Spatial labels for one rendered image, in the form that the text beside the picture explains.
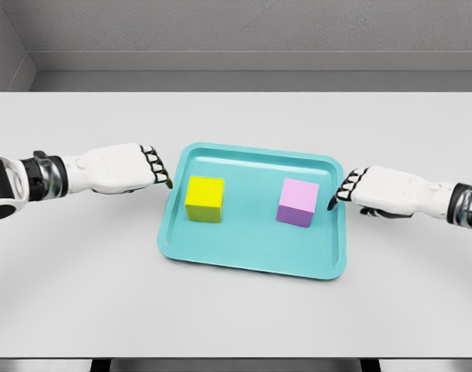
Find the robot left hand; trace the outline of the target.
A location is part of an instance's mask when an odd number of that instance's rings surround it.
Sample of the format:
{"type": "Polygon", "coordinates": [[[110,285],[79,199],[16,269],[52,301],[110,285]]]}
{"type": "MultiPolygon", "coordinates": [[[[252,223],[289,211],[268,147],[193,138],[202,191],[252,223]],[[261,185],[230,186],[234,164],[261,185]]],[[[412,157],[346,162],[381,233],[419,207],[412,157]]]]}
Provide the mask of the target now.
{"type": "Polygon", "coordinates": [[[153,184],[172,189],[173,181],[157,151],[150,145],[125,143],[94,149],[85,155],[89,185],[94,192],[131,193],[153,184]]]}

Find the teal tray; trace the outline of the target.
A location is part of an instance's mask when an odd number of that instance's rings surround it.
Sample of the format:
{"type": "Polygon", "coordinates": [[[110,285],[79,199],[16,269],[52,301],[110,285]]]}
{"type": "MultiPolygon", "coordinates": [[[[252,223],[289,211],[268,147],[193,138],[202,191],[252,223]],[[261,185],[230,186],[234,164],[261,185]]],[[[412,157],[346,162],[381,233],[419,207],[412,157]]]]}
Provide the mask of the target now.
{"type": "Polygon", "coordinates": [[[346,212],[328,210],[343,181],[342,165],[324,155],[193,143],[181,153],[157,244],[173,260],[319,280],[346,268],[346,212]],[[225,182],[222,221],[191,222],[185,210],[190,177],[225,182]],[[285,178],[319,186],[308,228],[278,222],[285,178]]]}

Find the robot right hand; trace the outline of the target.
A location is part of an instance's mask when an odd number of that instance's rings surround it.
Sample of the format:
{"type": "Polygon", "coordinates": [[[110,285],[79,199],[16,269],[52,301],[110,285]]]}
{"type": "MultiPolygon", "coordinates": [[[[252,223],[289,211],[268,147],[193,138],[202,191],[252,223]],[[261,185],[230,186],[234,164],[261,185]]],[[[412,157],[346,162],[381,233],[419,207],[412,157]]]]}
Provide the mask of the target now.
{"type": "Polygon", "coordinates": [[[408,219],[418,211],[418,197],[428,186],[426,179],[403,171],[376,165],[357,168],[344,178],[327,209],[352,202],[362,215],[408,219]]]}

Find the yellow cube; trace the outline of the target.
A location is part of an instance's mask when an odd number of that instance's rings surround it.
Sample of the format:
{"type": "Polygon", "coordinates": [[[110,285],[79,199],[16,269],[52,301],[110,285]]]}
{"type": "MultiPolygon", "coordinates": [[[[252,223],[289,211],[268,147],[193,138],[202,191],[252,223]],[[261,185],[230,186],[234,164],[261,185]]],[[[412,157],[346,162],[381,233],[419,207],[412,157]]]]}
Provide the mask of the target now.
{"type": "Polygon", "coordinates": [[[224,187],[221,178],[191,176],[184,202],[188,220],[221,223],[224,187]]]}

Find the pink purple cube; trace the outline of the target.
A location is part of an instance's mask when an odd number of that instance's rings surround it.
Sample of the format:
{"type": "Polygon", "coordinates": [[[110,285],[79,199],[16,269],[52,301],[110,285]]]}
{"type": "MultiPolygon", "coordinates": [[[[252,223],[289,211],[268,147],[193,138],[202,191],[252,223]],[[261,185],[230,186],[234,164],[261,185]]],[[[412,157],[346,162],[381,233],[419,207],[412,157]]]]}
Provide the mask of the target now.
{"type": "Polygon", "coordinates": [[[276,220],[308,228],[315,214],[319,185],[286,177],[281,189],[276,220]]]}

